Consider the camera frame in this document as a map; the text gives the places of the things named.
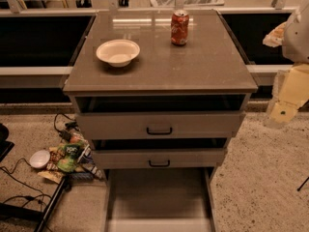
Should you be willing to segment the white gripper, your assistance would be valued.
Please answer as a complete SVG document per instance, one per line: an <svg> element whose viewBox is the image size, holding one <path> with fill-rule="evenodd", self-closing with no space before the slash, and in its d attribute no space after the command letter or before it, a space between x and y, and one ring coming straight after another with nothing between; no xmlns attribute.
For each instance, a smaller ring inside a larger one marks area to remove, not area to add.
<svg viewBox="0 0 309 232"><path fill-rule="evenodd" d="M265 126L271 129L283 128L308 100L309 64L294 64L285 73L277 101L268 104Z"/></svg>

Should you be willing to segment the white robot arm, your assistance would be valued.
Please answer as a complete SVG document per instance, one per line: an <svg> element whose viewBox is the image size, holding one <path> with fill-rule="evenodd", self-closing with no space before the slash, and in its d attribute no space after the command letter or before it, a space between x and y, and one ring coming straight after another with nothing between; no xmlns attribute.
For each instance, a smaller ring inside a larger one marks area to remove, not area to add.
<svg viewBox="0 0 309 232"><path fill-rule="evenodd" d="M265 125L279 129L309 101L309 0L303 0L286 22L268 33L263 44L282 46L283 56L293 62L289 70L275 76L267 107Z"/></svg>

